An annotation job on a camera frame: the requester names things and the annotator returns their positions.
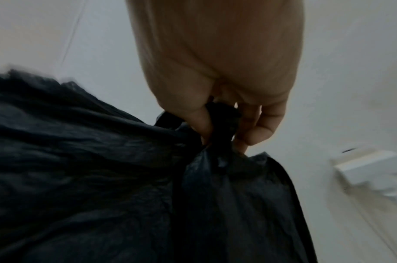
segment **trash bag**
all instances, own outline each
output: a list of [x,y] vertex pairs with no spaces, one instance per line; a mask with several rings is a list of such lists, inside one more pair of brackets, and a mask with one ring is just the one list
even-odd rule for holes
[[207,105],[203,147],[25,72],[0,75],[0,262],[316,262],[284,169],[231,140],[240,115]]

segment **wall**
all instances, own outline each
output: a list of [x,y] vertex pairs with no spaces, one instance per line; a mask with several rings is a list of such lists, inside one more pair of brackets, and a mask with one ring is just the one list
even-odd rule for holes
[[0,0],[0,68],[52,75],[83,0]]
[[[397,0],[311,0],[306,10],[288,113],[273,138],[248,154],[266,151],[289,172],[320,262],[397,262],[360,219],[342,224],[332,214],[349,204],[333,194],[329,163],[330,152],[353,141],[397,152]],[[88,0],[58,77],[75,78],[147,123],[161,111],[139,66],[124,0]]]

